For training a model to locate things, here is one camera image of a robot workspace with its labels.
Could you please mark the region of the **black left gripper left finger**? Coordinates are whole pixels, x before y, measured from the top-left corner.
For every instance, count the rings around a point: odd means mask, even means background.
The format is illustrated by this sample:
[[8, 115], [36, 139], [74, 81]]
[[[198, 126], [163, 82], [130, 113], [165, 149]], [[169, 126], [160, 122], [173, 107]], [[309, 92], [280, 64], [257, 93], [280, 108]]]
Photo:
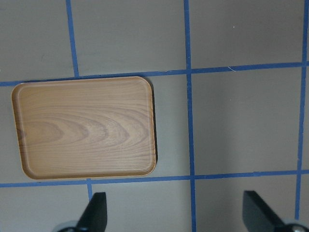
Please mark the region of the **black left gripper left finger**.
[[107, 227], [107, 199], [105, 192], [93, 195], [76, 224], [78, 232], [104, 232]]

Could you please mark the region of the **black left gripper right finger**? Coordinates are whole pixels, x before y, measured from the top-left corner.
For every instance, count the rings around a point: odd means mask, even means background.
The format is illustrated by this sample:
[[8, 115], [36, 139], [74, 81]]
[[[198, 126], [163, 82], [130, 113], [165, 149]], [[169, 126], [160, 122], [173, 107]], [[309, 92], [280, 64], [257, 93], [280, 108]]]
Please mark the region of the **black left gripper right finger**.
[[243, 193], [242, 220], [249, 232], [290, 232], [291, 226], [253, 190]]

